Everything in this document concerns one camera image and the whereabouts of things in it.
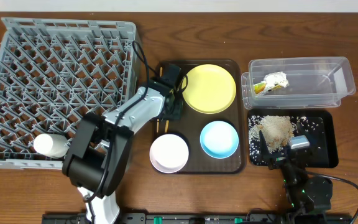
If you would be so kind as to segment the cooked rice pile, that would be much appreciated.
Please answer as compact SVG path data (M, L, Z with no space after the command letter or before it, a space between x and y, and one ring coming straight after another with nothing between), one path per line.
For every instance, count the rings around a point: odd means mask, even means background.
M251 115L248 118L249 152L255 159L260 154L261 131L267 143L269 153L281 151L289 145L292 137L301 131L316 134L323 130L323 120L306 116Z

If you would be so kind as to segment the wooden chopstick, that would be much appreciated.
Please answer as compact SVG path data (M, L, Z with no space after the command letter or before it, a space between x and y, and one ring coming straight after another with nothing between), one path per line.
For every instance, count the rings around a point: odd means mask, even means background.
M169 127L169 120L166 120L164 133L167 133L167 132L168 132L168 127Z
M159 75L159 77L162 77L162 75L163 75L163 68L162 67L160 67L158 75ZM156 121L156 133L159 132L159 126L160 126L160 119L157 118L157 121Z

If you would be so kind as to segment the yellow round plate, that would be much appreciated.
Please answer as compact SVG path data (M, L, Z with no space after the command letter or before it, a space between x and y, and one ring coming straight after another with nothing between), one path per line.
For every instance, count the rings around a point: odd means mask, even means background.
M198 65L183 78L181 93L190 108L199 113L216 114L233 103L236 83L225 68L213 64Z

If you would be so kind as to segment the light blue bowl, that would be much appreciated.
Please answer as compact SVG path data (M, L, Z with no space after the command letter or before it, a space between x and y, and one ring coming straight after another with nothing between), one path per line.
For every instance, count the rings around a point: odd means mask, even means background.
M208 156L225 159L237 151L239 135L228 122L212 121L201 130L200 145Z

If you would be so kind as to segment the pink white bowl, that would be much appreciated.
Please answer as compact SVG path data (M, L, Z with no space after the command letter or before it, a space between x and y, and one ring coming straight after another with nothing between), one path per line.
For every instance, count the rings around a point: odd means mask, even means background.
M153 167L165 174L172 174L184 168L189 154L187 143L176 134L159 136L152 143L149 151Z

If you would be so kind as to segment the colourful snack wrapper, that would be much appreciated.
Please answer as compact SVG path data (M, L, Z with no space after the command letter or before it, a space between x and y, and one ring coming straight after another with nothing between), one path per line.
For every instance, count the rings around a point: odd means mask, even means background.
M256 95L265 95L279 88L280 85L268 86L266 82L260 82L254 85L254 92Z

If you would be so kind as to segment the white tissue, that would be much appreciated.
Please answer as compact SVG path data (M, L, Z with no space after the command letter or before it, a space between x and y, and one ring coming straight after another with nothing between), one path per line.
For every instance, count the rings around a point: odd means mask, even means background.
M284 72L270 73L264 77L265 89L286 88L289 85L287 74Z

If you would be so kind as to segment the white cup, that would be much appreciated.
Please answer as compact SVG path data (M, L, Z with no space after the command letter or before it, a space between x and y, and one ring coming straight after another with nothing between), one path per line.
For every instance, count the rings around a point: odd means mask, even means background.
M34 149L39 154L58 159L63 157L69 146L65 136L59 134L40 134L34 140Z

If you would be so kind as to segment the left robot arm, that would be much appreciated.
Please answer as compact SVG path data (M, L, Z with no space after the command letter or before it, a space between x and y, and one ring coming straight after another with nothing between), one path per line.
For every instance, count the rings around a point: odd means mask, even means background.
M62 172L86 204L83 223L115 223L115 191L127 169L132 138L152 119L176 112L181 68L167 64L162 76L147 79L123 105L104 115L85 114L63 161Z

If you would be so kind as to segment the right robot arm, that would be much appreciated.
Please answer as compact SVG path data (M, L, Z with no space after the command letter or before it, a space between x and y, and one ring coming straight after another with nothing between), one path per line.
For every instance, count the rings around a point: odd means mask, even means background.
M326 211L331 208L333 183L320 176L309 177L306 165L315 149L305 135L291 138L278 152L270 152L263 132L259 132L260 158L270 170L283 175L286 197L292 209L284 215L286 223L328 223Z

